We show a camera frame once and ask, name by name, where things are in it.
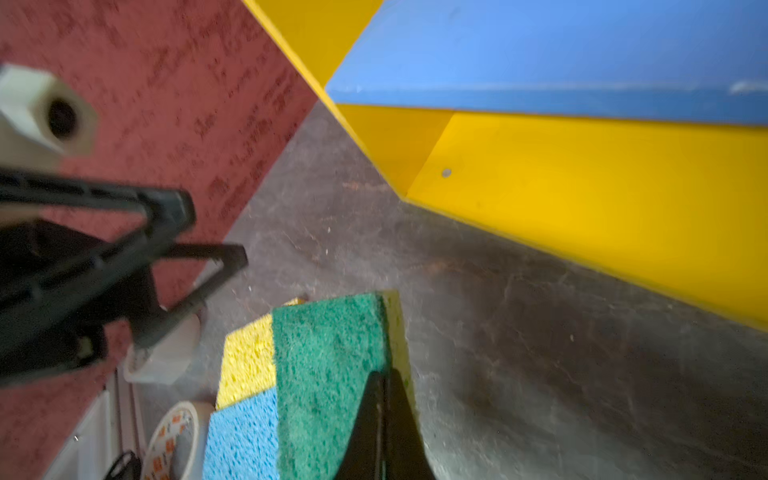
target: green scouring pad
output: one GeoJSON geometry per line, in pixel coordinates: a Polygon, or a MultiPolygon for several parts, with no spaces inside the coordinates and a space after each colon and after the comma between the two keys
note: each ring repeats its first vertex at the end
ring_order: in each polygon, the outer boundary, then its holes
{"type": "Polygon", "coordinates": [[[415,414],[397,292],[286,306],[273,318],[280,480],[330,480],[372,371],[397,368],[415,414]]]}

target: tape roll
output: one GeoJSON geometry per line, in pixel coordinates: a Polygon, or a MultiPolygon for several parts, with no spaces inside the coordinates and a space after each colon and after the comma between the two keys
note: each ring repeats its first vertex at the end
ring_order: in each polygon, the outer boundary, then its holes
{"type": "Polygon", "coordinates": [[[192,447],[183,473],[176,480],[203,478],[208,421],[213,412],[214,406],[201,402],[179,402],[168,410],[152,434],[141,466],[141,479],[170,480],[170,464],[176,452],[177,439],[185,429],[192,430],[192,447]]]}

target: yellow sponge side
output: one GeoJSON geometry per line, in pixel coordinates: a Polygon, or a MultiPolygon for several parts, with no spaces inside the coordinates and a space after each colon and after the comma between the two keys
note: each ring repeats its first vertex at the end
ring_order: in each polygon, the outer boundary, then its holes
{"type": "MultiPolygon", "coordinates": [[[[293,299],[285,305],[298,305],[293,299]]],[[[221,380],[216,395],[216,410],[245,400],[275,386],[275,342],[272,314],[227,335],[221,359],[221,380]]]]}

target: white plastic nut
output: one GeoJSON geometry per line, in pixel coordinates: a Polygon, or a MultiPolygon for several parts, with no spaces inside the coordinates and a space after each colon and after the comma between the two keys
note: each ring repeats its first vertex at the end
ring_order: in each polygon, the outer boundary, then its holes
{"type": "Polygon", "coordinates": [[[46,71],[6,64],[0,70],[0,113],[20,135],[62,156],[91,153],[96,111],[46,71]]]}

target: red textured surface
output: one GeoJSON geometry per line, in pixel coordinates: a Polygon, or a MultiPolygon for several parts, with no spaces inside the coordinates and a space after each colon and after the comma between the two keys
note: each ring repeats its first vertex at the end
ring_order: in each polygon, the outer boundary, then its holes
{"type": "MultiPolygon", "coordinates": [[[[63,78],[100,115],[88,158],[66,174],[183,187],[197,225],[185,240],[227,234],[315,97],[236,0],[0,2],[0,61],[63,78]]],[[[119,217],[55,212],[100,237],[119,217]]],[[[183,295],[202,265],[157,269],[161,298],[183,295]]],[[[109,361],[0,391],[0,478],[45,472],[129,342],[110,329],[109,361]]]]}

